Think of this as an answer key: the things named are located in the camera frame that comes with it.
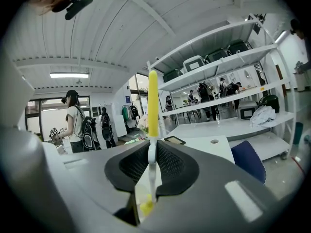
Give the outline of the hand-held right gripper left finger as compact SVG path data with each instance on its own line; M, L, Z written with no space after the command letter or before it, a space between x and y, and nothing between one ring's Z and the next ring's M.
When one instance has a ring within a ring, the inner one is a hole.
M86 203L115 217L139 217L136 188L148 166L148 141L60 155L48 144L48 195L54 205L85 214Z

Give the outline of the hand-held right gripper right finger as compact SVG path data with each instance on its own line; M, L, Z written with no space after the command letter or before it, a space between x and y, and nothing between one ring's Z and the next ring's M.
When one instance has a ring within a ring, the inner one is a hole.
M160 196L140 224L146 233L277 233L288 225L294 198L277 199L271 190L225 158L159 141L192 157L196 181L176 196Z

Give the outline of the yellow handled tool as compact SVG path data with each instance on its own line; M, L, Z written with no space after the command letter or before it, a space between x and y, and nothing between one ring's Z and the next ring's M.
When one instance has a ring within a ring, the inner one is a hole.
M139 207L144 216L148 216L156 203L156 146L158 140L158 78L157 72L152 70L149 72L149 88L148 88L148 106L147 106L147 123L148 123L148 139L150 145L148 148L148 177L150 183L151 197Z

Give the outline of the white table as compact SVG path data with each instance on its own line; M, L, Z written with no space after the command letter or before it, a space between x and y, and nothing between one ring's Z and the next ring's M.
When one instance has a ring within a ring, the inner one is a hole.
M179 139L184 140L187 147L217 155L235 163L229 142L224 135Z

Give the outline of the blue chair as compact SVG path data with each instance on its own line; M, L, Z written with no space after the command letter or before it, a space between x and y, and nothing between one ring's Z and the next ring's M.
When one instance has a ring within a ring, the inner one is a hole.
M266 169L253 146L248 141L243 141L231 148L235 164L259 180L266 183Z

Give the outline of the clothes rack with garments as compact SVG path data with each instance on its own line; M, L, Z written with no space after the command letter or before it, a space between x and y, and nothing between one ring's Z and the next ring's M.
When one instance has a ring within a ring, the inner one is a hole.
M121 110L125 128L128 133L137 129L138 120L140 119L140 115L138 114L138 109L135 105L123 105Z

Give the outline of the white hard case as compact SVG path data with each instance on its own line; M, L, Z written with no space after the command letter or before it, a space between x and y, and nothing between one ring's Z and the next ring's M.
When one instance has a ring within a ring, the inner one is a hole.
M183 62L183 70L184 70L184 73L188 73L204 65L205 65L205 61L203 57L200 55L197 55Z
M237 109L237 116L240 120L248 120L257 110L258 105L255 101L240 101Z

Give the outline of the crumpled white cloth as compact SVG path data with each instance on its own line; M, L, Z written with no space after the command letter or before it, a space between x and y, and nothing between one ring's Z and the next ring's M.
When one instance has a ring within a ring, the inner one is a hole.
M273 127L275 119L275 110L271 106L263 105L250 118L250 127Z

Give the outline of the ceiling strip light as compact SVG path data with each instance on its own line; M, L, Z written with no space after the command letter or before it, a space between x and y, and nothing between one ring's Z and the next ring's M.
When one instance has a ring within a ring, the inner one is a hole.
M50 73L50 77L53 79L57 78L72 78L72 79L87 79L89 77L88 73Z

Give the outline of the teal bin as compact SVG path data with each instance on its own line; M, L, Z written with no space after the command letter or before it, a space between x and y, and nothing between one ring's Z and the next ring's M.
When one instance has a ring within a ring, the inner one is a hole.
M299 144L301 136L302 136L302 133L303 133L303 127L304 127L303 123L296 122L295 132L294 132L294 140L293 140L293 144L294 145L298 145Z

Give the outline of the dark green hard case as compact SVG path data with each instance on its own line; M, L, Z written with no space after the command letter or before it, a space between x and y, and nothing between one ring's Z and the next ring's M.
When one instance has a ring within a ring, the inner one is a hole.
M271 106L272 109L275 110L275 113L279 113L279 111L280 111L279 100L278 100L278 97L276 95L267 95L267 96L264 96L263 98L261 98L259 100L258 107L261 107L264 105L265 106Z
M236 53L241 53L247 50L250 50L250 47L248 46L247 42L241 39L231 41L227 46L227 53L229 55L234 55Z
M228 56L227 51L223 48L219 48L215 50L214 52L207 54L205 56L205 61L207 63L211 63L217 60L220 60L221 58L226 58Z
M170 81L170 80L173 80L173 79L175 79L175 78L177 78L177 77L179 77L179 76L181 76L181 75L183 75L183 73L181 72L181 70L179 70L179 69L174 69L174 70L169 71L169 72L167 72L167 73L165 73L165 74L163 75L163 81L164 81L164 83L166 83L166 82L168 82L168 81Z

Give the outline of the white metal shelf rack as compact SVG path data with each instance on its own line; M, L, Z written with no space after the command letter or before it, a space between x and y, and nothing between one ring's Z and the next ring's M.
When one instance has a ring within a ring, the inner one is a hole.
M237 99L250 98L252 95L257 95L265 91L270 91L278 87L282 87L285 84L288 84L290 90L294 91L294 86L292 84L293 81L291 79L288 65L286 64L284 55L280 51L277 42L274 40L266 27L257 18L255 18L253 14L250 14L249 17L249 20L230 23L228 25L211 30L207 33L201 34L191 39L190 41L180 45L179 47L164 55L162 58L150 65L148 69L149 71L156 70L157 66L165 61L167 58L178 53L180 50L191 47L195 43L198 43L205 38L216 40L218 37L222 37L223 41L218 43L221 46L225 43L229 43L234 39L243 39L248 41L251 36L253 27L255 25L258 25L264 31L264 44L262 46L244 51L242 53L236 53L228 57L222 57L219 60L198 67L197 69L190 71L189 73L185 73L182 76L179 76L171 81L161 84L159 85L158 89L159 91L175 93L183 89L196 86L205 80L218 78L234 71L245 70L246 68L254 67L255 65L261 67L261 71L267 79L267 84L257 85L253 88L247 88L236 95L216 99L211 102L204 102L203 104L198 104L194 106L186 106L168 112L160 112L159 126L164 133L166 132L164 117L168 117L170 115L177 115L179 113L189 112L191 110L212 107ZM272 67L267 63L267 55L274 50L277 51L284 65L287 74L286 78L280 78L277 72L273 71ZM272 140L269 141L269 143L279 144L279 146L276 147L276 150L272 154L265 156L264 159L269 159L276 155L280 155L282 159L287 159L294 142L295 124L296 110L294 109L292 112L287 112L285 109L281 109L276 116L276 119L267 126L250 127L249 123L247 123L245 120L239 120L235 117L229 119L221 119L217 122L193 124L192 128L195 130L196 133L198 133L200 130L205 129L207 130L209 136L225 135L230 139L237 139L240 136L252 136L256 132L263 133L266 129L271 130L278 125L283 125L286 126L290 132L291 138L289 143L286 145L282 144L282 135L276 134L272 138Z

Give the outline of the black flat frame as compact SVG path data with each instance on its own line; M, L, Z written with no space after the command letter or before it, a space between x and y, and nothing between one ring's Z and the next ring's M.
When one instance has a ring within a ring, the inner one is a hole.
M174 144L185 145L186 142L184 140L179 139L176 136L169 136L163 139L164 141L171 142Z

